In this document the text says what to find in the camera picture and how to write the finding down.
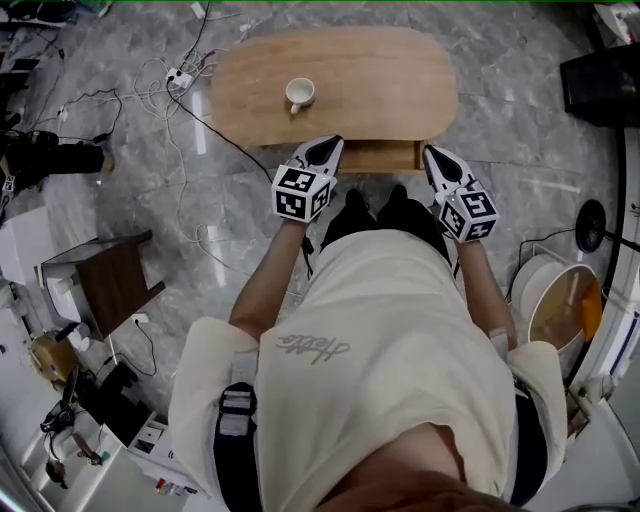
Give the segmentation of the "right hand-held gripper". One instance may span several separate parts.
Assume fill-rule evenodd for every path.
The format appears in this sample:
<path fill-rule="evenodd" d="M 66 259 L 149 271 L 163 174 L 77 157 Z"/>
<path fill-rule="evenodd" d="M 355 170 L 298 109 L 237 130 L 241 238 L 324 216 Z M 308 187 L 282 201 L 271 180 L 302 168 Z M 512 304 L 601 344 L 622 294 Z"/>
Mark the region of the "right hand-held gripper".
<path fill-rule="evenodd" d="M 452 238 L 467 243 L 489 236 L 500 214 L 467 162 L 447 149 L 425 145 L 423 163 L 429 183 L 439 191 L 436 217 Z M 456 181 L 469 182 L 450 187 Z"/>

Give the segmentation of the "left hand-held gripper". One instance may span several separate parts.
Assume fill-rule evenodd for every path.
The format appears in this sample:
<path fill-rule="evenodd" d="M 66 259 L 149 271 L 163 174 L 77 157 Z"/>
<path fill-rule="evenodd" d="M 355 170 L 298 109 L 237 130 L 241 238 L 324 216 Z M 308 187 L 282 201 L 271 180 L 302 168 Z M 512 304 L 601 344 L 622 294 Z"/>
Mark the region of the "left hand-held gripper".
<path fill-rule="evenodd" d="M 343 151 L 339 135 L 301 144 L 276 171 L 271 185 L 273 213 L 305 224 L 314 221 L 331 201 Z"/>

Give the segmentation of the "wooden drawer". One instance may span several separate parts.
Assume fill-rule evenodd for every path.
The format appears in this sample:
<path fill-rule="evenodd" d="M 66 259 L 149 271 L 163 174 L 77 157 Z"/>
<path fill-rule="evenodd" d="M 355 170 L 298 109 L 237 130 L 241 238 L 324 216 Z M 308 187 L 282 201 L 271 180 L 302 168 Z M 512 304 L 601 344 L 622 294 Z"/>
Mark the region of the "wooden drawer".
<path fill-rule="evenodd" d="M 424 170 L 424 141 L 348 140 L 341 173 L 410 173 Z"/>

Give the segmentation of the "person's left forearm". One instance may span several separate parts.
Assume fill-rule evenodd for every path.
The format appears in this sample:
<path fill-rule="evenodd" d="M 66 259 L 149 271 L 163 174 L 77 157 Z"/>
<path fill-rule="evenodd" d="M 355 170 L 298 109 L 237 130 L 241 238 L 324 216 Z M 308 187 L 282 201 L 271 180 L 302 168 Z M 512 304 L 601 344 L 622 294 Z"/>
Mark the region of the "person's left forearm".
<path fill-rule="evenodd" d="M 307 228 L 285 219 L 236 299 L 229 324 L 256 342 L 277 322 Z"/>

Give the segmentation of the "oval wooden table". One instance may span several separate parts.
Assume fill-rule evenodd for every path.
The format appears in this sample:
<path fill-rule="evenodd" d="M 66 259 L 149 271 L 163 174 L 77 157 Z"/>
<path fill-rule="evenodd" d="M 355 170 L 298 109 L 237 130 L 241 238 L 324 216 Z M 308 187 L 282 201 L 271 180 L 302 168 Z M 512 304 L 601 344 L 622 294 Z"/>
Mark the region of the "oval wooden table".
<path fill-rule="evenodd" d="M 285 88 L 310 79 L 315 101 L 290 114 Z M 228 51 L 211 80 L 215 128 L 267 146 L 337 134 L 419 141 L 442 135 L 458 107 L 447 52 L 429 34 L 392 26 L 329 27 L 251 38 Z"/>

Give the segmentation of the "person's black trousers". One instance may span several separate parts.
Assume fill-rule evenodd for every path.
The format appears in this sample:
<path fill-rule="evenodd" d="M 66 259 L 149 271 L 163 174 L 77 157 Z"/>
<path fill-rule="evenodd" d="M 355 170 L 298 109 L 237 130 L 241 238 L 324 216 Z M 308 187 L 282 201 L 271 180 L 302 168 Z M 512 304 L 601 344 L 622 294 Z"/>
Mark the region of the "person's black trousers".
<path fill-rule="evenodd" d="M 419 201 L 408 198 L 406 202 L 399 205 L 388 205 L 387 202 L 374 219 L 374 222 L 369 223 L 353 222 L 343 207 L 329 223 L 321 249 L 355 233 L 371 230 L 396 230 L 422 240 L 435 249 L 448 264 L 451 264 L 444 237 L 434 216 Z"/>

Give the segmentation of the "white round bin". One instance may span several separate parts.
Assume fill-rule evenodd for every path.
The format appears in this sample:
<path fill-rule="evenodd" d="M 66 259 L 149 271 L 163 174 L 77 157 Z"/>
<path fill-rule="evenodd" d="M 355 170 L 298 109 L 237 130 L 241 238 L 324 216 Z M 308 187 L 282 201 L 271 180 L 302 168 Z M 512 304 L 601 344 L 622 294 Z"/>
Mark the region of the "white round bin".
<path fill-rule="evenodd" d="M 520 342 L 551 345 L 566 381 L 573 377 L 580 353 L 588 344 L 582 331 L 580 298 L 593 278 L 597 277 L 586 264 L 568 264 L 539 254 L 522 266 L 511 289 Z"/>

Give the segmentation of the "black standing fan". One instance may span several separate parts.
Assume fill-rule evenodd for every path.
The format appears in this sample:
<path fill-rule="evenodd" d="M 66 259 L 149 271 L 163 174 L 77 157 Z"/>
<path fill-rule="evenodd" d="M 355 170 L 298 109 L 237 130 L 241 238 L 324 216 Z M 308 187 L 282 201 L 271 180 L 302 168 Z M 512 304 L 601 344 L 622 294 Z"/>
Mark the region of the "black standing fan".
<path fill-rule="evenodd" d="M 640 244 L 624 239 L 605 229 L 606 214 L 603 205 L 595 200 L 587 200 L 579 210 L 575 225 L 575 240 L 583 253 L 595 252 L 605 238 L 640 253 Z"/>

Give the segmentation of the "person's cream t-shirt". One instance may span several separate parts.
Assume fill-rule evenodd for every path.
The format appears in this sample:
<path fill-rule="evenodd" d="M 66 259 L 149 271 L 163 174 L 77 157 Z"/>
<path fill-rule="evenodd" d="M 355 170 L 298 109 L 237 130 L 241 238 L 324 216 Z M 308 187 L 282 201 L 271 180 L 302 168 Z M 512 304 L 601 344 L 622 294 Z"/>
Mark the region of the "person's cream t-shirt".
<path fill-rule="evenodd" d="M 259 342 L 204 317 L 188 332 L 169 408 L 172 448 L 238 512 L 315 512 L 367 456 L 424 423 L 449 427 L 467 485 L 517 507 L 560 469 L 559 357 L 509 351 L 469 314 L 463 279 L 396 230 L 327 246 L 299 307 Z"/>

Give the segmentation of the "black monitor screen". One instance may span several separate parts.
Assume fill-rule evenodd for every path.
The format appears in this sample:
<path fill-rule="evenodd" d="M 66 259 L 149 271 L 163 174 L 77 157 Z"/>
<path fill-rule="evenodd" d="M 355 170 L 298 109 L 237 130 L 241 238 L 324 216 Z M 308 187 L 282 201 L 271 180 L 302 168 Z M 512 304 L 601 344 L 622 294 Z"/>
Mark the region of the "black monitor screen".
<path fill-rule="evenodd" d="M 597 127 L 640 128 L 640 43 L 560 64 L 564 110 Z"/>

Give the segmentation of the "orange cushion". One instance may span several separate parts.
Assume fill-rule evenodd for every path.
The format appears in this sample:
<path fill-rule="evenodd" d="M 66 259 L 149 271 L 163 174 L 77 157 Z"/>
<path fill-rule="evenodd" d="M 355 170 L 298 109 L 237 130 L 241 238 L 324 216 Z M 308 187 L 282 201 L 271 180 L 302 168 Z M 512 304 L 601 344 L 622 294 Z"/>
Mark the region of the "orange cushion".
<path fill-rule="evenodd" d="M 590 343 L 602 320 L 602 294 L 597 278 L 591 279 L 582 293 L 580 312 L 584 341 Z"/>

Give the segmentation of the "small white table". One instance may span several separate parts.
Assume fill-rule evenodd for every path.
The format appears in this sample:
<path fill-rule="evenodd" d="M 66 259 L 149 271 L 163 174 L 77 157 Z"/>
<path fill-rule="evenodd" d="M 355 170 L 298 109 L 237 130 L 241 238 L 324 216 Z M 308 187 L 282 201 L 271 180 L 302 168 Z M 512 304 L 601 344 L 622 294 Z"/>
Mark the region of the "small white table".
<path fill-rule="evenodd" d="M 640 3 L 595 2 L 594 7 L 604 24 L 623 44 L 640 43 Z"/>

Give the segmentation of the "dark wooden side table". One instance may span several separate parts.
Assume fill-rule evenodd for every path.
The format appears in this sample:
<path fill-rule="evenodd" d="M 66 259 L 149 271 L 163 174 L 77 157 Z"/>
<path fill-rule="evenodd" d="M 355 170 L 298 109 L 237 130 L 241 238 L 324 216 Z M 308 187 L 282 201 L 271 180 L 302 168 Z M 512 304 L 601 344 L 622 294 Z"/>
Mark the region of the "dark wooden side table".
<path fill-rule="evenodd" d="M 165 289 L 147 284 L 140 248 L 150 230 L 110 240 L 94 239 L 77 247 L 74 265 L 91 313 L 97 339 L 105 341 L 126 320 Z"/>

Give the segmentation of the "white box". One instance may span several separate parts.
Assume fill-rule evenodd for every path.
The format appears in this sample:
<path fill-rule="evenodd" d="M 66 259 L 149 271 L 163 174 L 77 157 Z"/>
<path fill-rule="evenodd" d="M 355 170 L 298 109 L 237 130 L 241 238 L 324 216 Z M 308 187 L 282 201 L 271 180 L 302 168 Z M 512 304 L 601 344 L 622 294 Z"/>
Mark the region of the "white box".
<path fill-rule="evenodd" d="M 39 266 L 41 288 L 54 323 L 60 327 L 68 322 L 81 323 L 83 292 L 78 277 L 77 264 L 82 261 L 81 246 L 69 249 Z"/>

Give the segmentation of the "brown cardboard packaging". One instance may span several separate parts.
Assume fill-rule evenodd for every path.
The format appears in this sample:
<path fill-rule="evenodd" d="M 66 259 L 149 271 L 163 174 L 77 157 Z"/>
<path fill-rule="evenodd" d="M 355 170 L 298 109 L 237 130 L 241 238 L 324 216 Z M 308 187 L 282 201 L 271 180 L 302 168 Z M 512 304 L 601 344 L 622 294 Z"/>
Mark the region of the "brown cardboard packaging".
<path fill-rule="evenodd" d="M 36 337 L 28 353 L 37 374 L 53 385 L 63 386 L 73 368 L 80 366 L 70 341 L 67 338 L 58 340 L 52 332 Z"/>

